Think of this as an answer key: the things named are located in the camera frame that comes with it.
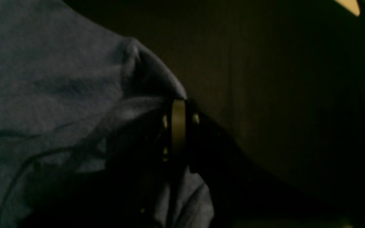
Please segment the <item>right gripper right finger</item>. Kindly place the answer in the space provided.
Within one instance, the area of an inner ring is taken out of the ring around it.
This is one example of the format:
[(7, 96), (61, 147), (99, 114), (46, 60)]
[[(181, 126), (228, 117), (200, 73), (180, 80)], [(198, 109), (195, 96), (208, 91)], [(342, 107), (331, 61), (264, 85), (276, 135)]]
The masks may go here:
[(171, 104), (171, 155), (199, 174), (214, 209), (211, 228), (343, 228), (344, 219), (251, 162), (191, 101)]

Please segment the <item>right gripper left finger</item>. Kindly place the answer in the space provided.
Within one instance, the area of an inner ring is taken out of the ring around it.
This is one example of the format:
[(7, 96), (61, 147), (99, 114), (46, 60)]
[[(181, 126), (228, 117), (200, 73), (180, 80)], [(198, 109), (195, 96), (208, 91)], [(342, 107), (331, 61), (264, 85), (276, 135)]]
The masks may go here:
[(74, 146), (27, 159), (22, 228), (165, 228), (156, 203), (165, 186), (165, 110), (119, 130), (104, 123)]

